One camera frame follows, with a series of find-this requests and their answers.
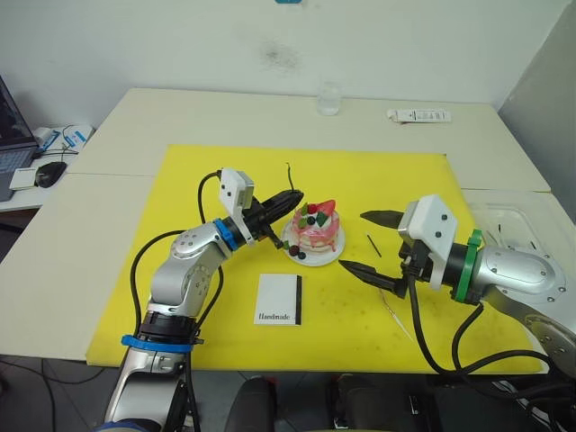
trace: wall stain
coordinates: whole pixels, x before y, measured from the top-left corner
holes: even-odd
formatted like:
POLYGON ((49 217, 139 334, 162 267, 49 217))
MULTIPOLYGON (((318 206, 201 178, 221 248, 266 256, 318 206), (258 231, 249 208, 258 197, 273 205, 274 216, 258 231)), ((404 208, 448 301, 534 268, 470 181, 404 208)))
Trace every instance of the wall stain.
POLYGON ((261 48, 260 60, 267 67, 292 75, 300 69, 300 54, 282 43, 267 41, 261 48))

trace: black stripe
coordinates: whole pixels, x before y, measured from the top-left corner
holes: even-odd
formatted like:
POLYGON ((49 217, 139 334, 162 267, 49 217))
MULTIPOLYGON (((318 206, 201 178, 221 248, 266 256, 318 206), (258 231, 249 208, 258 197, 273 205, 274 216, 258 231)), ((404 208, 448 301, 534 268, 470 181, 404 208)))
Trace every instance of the black stripe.
POLYGON ((302 324, 302 276, 296 275, 296 318, 294 323, 302 324))

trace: yellow mat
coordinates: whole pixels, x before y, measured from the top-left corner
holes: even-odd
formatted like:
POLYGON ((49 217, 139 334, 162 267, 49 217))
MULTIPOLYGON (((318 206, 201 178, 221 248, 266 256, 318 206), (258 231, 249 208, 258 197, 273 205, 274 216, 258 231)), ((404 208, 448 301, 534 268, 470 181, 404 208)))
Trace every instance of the yellow mat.
MULTIPOLYGON (((200 223, 196 188, 208 172, 220 167, 245 171, 263 201, 288 189, 286 162, 292 166, 294 186, 304 191, 302 203, 336 199, 346 232, 343 259, 375 266, 381 273, 400 276, 401 239, 393 229, 378 227, 359 217, 368 210, 404 211, 422 195, 440 194, 459 220, 457 241, 465 243, 474 223, 460 188, 442 155, 395 154, 302 149, 218 148, 170 146, 142 213, 132 248, 108 306, 94 334, 86 358, 90 365, 118 365, 125 352, 123 334, 132 332, 129 270, 142 245, 161 232, 185 230, 200 223), (372 236, 379 258, 366 238, 372 236)), ((209 220, 226 216, 218 201, 218 181, 204 188, 209 220)), ((280 234, 290 216, 274 226, 280 234)), ((143 310, 153 272, 167 258, 172 239, 151 248, 140 262, 139 295, 143 310)), ((385 309, 381 292, 360 282, 338 262, 310 268, 295 264, 266 239, 242 247, 224 264, 222 295, 202 328, 205 344, 193 351, 197 369, 308 370, 428 373, 415 342, 410 300, 386 294, 411 338, 385 309), (258 277, 261 273, 302 275, 302 325, 266 327, 253 324, 258 277)), ((207 301, 212 297, 215 275, 207 301)), ((418 285, 424 331, 430 350, 444 367, 452 366, 450 344, 455 330, 473 307, 452 301, 448 289, 432 291, 418 285)), ((481 356, 512 348, 531 348, 522 327, 490 306, 462 341, 464 364, 481 356)), ((482 369, 492 373, 529 373, 540 370, 532 359, 515 358, 482 369)))

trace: laptop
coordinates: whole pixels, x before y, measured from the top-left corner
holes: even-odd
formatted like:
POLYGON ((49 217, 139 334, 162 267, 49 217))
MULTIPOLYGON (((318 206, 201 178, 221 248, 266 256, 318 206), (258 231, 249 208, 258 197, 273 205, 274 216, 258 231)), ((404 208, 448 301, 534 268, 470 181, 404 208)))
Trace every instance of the laptop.
POLYGON ((14 171, 29 167, 37 149, 36 139, 0 76, 0 202, 12 197, 9 186, 14 171))

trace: robotic arm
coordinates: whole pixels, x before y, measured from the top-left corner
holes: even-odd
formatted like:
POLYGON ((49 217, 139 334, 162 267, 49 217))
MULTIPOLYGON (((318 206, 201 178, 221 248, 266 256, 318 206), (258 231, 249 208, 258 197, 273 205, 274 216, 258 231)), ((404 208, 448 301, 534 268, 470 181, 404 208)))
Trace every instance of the robotic arm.
POLYGON ((396 229, 402 237, 403 277, 378 274, 373 267, 340 261, 364 282, 404 298, 409 275, 451 286, 457 302, 488 302, 522 323, 540 341, 557 367, 576 378, 576 283, 548 255, 502 247, 481 247, 475 230, 467 245, 454 243, 457 221, 437 195, 411 202, 404 212, 368 211, 363 218, 396 229))
POLYGON ((245 244, 269 237, 282 246, 270 225, 292 211, 303 193, 282 191, 259 202, 243 172, 224 168, 218 175, 229 217, 184 231, 172 243, 153 276, 145 319, 135 335, 122 338, 128 350, 98 430, 179 430, 194 399, 185 369, 193 345, 203 342, 198 338, 203 318, 196 317, 213 273, 245 244))

